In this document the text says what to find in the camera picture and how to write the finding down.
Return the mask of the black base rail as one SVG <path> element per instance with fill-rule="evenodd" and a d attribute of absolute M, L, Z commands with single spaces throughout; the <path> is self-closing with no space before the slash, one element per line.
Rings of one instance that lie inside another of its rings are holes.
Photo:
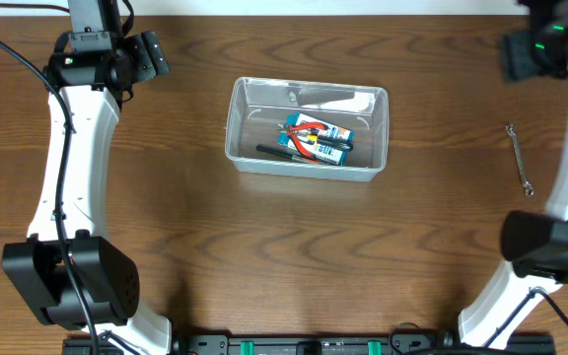
<path fill-rule="evenodd" d="M 146 354 L 134 345 L 120 348 L 111 337 L 100 340 L 101 354 Z M 63 340 L 61 354 L 91 354 L 91 340 L 69 338 Z M 556 346 L 550 335 L 513 335 L 503 350 L 475 351 L 454 340 L 450 333 L 405 330 L 387 337 L 228 337 L 226 335 L 198 335 L 174 340 L 170 353 L 187 355 L 329 355 L 329 354 L 524 354 L 555 355 Z"/>

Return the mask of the blue white cardboard box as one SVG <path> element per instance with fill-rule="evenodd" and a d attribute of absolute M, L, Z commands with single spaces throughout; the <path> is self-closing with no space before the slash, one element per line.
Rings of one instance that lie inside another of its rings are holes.
<path fill-rule="evenodd" d="M 324 128 L 319 131 L 319 136 L 325 136 L 339 140 L 347 140 L 353 145 L 354 132 L 352 130 L 343 128 L 341 126 L 332 123 L 328 123 L 324 120 L 314 118 L 310 115 L 301 112 L 289 115 L 284 123 L 279 123 L 279 124 L 288 123 L 290 125 L 299 126 L 304 123 L 313 123 L 313 122 L 321 123 L 324 125 Z M 280 141 L 283 142 L 286 141 L 286 138 L 283 137 L 281 133 L 278 138 L 279 145 Z M 321 145 L 319 143 L 316 143 L 313 146 L 307 146 L 307 148 L 311 149 L 318 157 L 322 157 L 327 161 L 329 161 L 329 165 L 334 165 L 334 166 L 342 166 L 349 153 L 345 151 L 336 150 L 329 146 Z"/>

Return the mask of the black yellow screwdriver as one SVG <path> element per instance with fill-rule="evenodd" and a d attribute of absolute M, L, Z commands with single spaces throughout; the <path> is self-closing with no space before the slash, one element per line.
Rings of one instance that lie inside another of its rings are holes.
<path fill-rule="evenodd" d="M 308 140 L 310 142 L 319 143 L 321 145 L 329 146 L 333 149 L 351 152 L 353 150 L 353 145 L 347 140 L 339 140 L 325 136 L 308 135 Z"/>

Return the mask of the silver wrench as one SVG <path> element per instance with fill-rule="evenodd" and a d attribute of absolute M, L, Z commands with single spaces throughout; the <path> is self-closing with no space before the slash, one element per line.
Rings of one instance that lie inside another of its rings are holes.
<path fill-rule="evenodd" d="M 532 184 L 529 182 L 529 180 L 527 179 L 527 176 L 526 176 L 524 161 L 523 161 L 523 157 L 522 157 L 522 153 L 521 153 L 521 147 L 520 147 L 520 144 L 519 144 L 519 141 L 518 141 L 518 136 L 516 134 L 515 127 L 514 127 L 513 124 L 507 124 L 506 125 L 506 133 L 510 137 L 512 145 L 513 145 L 513 150 L 514 150 L 515 159 L 516 159 L 516 163 L 517 163 L 517 167 L 518 167 L 519 177 L 520 177 L 520 181 L 521 181 L 521 184 L 523 186 L 523 189 L 524 189 L 525 196 L 531 197 L 534 194 L 534 190 L 533 190 Z"/>

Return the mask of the red handled pliers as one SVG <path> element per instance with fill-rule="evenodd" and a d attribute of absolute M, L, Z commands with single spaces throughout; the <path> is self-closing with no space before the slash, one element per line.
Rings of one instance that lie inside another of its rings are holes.
<path fill-rule="evenodd" d="M 280 141 L 280 145 L 291 151 L 296 151 L 299 156 L 312 164 L 329 164 L 329 161 L 322 157 L 318 157 L 307 146 L 315 145 L 319 140 L 319 132 L 324 128 L 321 123 L 304 123 L 299 126 L 290 125 L 288 123 L 279 124 L 278 128 L 286 141 Z"/>

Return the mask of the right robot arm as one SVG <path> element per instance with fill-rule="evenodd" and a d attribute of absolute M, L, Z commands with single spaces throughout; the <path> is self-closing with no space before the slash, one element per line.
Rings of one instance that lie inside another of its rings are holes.
<path fill-rule="evenodd" d="M 501 64 L 508 82 L 534 76 L 568 80 L 568 0 L 522 0 L 526 30 L 504 35 Z M 568 284 L 568 123 L 559 171 L 545 211 L 510 212 L 501 235 L 502 261 L 458 318 L 460 351 L 505 351 L 515 329 L 541 302 Z"/>

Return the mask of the clear plastic container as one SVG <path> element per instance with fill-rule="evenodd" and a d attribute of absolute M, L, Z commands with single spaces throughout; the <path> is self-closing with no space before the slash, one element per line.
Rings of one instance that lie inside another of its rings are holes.
<path fill-rule="evenodd" d="M 278 124 L 297 112 L 354 132 L 342 166 L 297 163 L 255 150 L 261 144 L 298 155 L 278 144 Z M 390 100 L 383 88 L 251 77 L 235 83 L 225 153 L 240 172 L 370 181 L 387 165 L 389 141 Z"/>

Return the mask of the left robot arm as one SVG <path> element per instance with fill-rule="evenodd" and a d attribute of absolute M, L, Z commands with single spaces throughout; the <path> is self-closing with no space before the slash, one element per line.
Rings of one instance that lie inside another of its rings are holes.
<path fill-rule="evenodd" d="M 169 65 L 152 32 L 134 34 L 120 3 L 72 1 L 72 28 L 40 77 L 48 90 L 50 139 L 40 200 L 27 238 L 7 244 L 5 274 L 44 325 L 88 333 L 128 354 L 168 354 L 171 322 L 140 298 L 137 267 L 109 240 L 110 143 L 136 83 Z"/>

